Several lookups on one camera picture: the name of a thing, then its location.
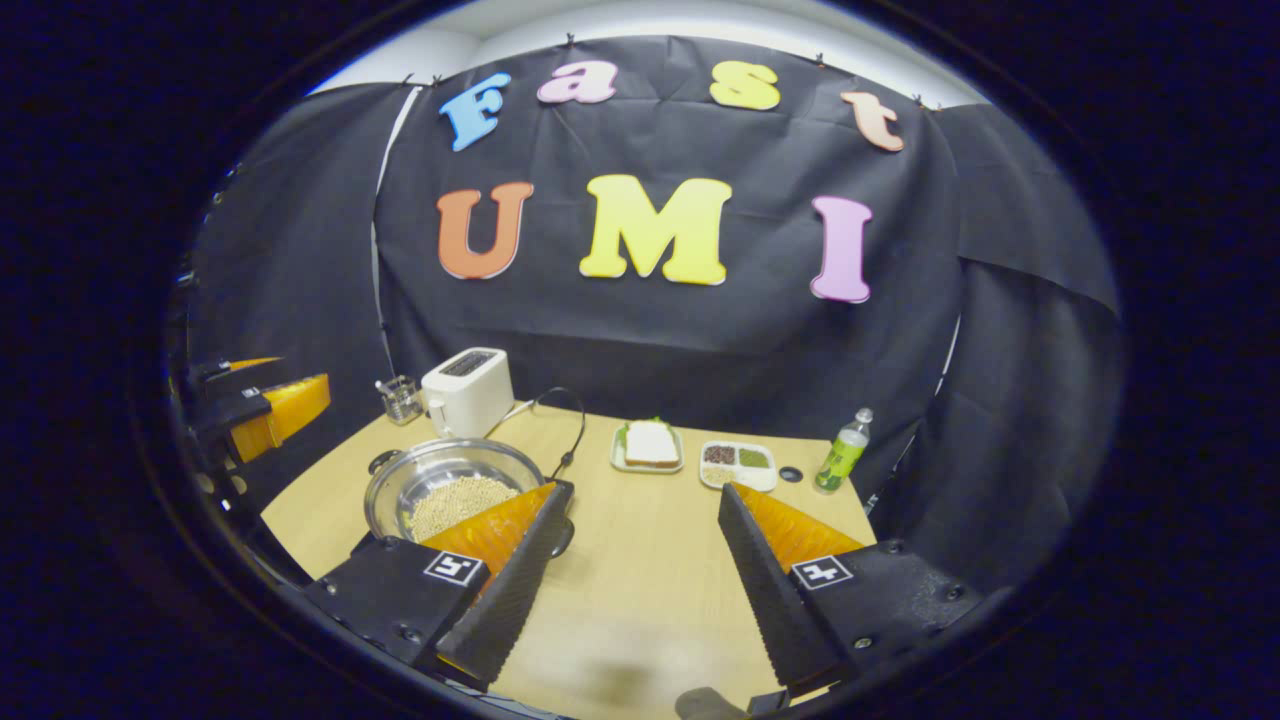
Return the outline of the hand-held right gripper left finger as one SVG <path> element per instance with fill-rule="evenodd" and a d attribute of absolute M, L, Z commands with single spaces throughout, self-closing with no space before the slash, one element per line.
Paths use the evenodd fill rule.
<path fill-rule="evenodd" d="M 387 537 L 312 582 L 317 611 L 424 674 L 479 691 L 500 674 L 548 562 L 573 537 L 573 484 L 553 480 L 451 528 L 434 546 Z"/>

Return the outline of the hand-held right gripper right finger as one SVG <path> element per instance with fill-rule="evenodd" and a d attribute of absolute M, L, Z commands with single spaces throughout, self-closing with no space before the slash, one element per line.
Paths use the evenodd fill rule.
<path fill-rule="evenodd" d="M 721 491 L 718 523 L 778 683 L 892 676 L 986 618 L 986 596 L 901 539 L 861 544 L 769 495 Z"/>

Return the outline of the steel pot with black handle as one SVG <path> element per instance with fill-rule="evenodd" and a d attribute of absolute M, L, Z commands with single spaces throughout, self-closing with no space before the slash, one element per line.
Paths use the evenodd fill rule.
<path fill-rule="evenodd" d="M 489 569 L 504 566 L 544 509 L 550 493 L 543 473 L 525 454 L 489 439 L 435 439 L 388 451 L 370 464 L 364 514 L 375 541 L 393 538 L 470 556 Z M 426 539 L 410 537 L 408 514 L 430 489 L 466 475 L 495 478 L 518 495 Z"/>

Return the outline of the pile of soybeans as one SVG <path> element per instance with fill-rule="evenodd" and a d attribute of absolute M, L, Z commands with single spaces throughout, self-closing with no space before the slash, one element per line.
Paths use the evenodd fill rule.
<path fill-rule="evenodd" d="M 422 543 L 444 530 L 517 496 L 506 483 L 484 475 L 466 475 L 430 489 L 408 514 L 412 541 Z"/>

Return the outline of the white divided bean dish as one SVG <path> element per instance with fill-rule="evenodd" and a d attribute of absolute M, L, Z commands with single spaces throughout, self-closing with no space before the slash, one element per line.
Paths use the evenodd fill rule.
<path fill-rule="evenodd" d="M 777 487 L 780 469 L 771 450 L 763 445 L 713 439 L 703 445 L 698 475 L 712 489 L 733 482 L 768 493 Z"/>

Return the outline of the green drink bottle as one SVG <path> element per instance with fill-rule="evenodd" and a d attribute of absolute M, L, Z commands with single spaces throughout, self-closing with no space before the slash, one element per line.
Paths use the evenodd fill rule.
<path fill-rule="evenodd" d="M 850 478 L 852 469 L 870 443 L 873 420 L 873 410 L 860 407 L 854 419 L 838 430 L 820 470 L 815 474 L 815 491 L 833 495 Z"/>

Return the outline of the white sandwich plate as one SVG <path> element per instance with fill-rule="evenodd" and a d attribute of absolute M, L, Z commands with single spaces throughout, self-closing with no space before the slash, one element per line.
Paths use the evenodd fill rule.
<path fill-rule="evenodd" d="M 628 464 L 626 461 L 626 436 L 627 436 L 628 423 L 623 423 L 618 427 L 613 434 L 613 441 L 611 446 L 611 465 L 618 471 L 626 473 L 639 473 L 639 474 L 675 474 L 684 469 L 685 466 L 685 443 L 684 437 L 677 429 L 669 427 L 669 433 L 672 434 L 675 443 L 675 452 L 677 462 L 672 466 L 657 466 L 657 465 L 644 465 L 644 464 Z"/>

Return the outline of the white toaster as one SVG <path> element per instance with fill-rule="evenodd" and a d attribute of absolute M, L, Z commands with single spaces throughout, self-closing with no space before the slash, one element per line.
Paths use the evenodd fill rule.
<path fill-rule="evenodd" d="M 484 438 L 515 406 L 508 354 L 489 347 L 456 354 L 422 375 L 420 395 L 439 438 Z"/>

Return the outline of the sandwich with lettuce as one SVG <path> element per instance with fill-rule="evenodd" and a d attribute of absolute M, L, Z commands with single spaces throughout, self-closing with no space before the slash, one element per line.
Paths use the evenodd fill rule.
<path fill-rule="evenodd" d="M 630 468 L 676 468 L 682 462 L 672 427 L 662 420 L 628 421 L 623 428 L 623 464 Z"/>

